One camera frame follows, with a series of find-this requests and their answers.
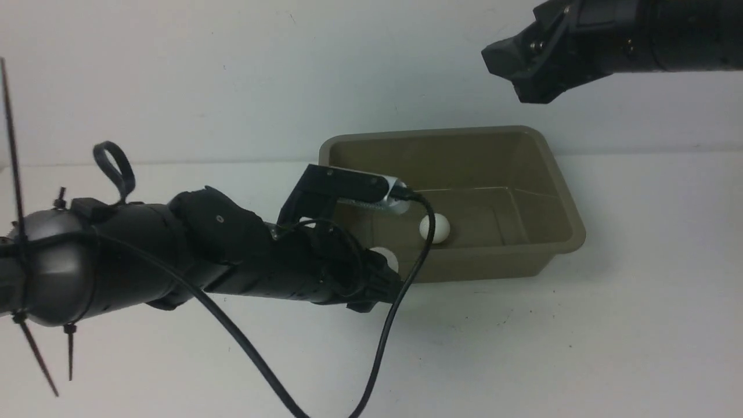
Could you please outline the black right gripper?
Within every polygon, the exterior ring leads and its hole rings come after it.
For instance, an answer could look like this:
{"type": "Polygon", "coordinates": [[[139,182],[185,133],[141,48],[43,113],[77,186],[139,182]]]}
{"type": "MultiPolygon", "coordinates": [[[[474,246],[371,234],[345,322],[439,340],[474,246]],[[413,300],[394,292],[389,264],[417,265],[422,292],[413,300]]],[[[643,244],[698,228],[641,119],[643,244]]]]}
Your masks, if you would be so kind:
{"type": "Polygon", "coordinates": [[[611,75],[597,46],[616,22],[615,1],[547,1],[533,15],[523,31],[481,51],[488,71],[509,81],[521,103],[548,104],[611,75]]]}

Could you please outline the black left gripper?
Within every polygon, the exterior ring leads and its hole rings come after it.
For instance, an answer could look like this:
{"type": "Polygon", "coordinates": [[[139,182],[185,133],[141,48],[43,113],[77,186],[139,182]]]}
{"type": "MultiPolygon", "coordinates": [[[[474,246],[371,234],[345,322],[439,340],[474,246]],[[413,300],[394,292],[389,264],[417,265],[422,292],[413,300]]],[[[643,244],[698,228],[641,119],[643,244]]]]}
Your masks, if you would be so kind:
{"type": "Polygon", "coordinates": [[[305,275],[309,290],[295,291],[320,306],[344,305],[369,313],[379,304],[393,304],[403,279],[380,254],[363,247],[334,221],[300,221],[275,227],[274,250],[281,267],[305,275]]]}

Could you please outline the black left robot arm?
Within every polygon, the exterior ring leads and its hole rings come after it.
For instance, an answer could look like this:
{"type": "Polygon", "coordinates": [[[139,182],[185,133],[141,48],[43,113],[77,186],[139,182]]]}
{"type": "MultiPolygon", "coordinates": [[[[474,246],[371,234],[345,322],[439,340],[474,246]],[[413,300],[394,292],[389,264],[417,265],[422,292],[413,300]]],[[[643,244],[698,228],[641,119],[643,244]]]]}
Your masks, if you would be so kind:
{"type": "Polygon", "coordinates": [[[132,169],[116,170],[108,150],[125,157],[112,143],[95,147],[118,202],[58,198],[2,239],[2,315],[63,326],[139,304],[172,311],[192,298],[188,285],[356,312],[401,292],[385,257],[331,221],[340,202],[385,197],[390,178],[309,164],[271,224],[212,187],[167,204],[127,202],[132,169]]]}

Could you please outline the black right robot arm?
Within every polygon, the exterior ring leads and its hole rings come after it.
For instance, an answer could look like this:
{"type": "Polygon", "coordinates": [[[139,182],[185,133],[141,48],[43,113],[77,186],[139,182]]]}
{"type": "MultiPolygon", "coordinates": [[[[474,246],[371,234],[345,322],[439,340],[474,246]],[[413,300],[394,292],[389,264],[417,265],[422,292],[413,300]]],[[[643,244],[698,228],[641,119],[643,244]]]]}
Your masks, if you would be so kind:
{"type": "Polygon", "coordinates": [[[481,51],[518,100],[547,104],[620,73],[741,71],[740,1],[547,1],[481,51]]]}

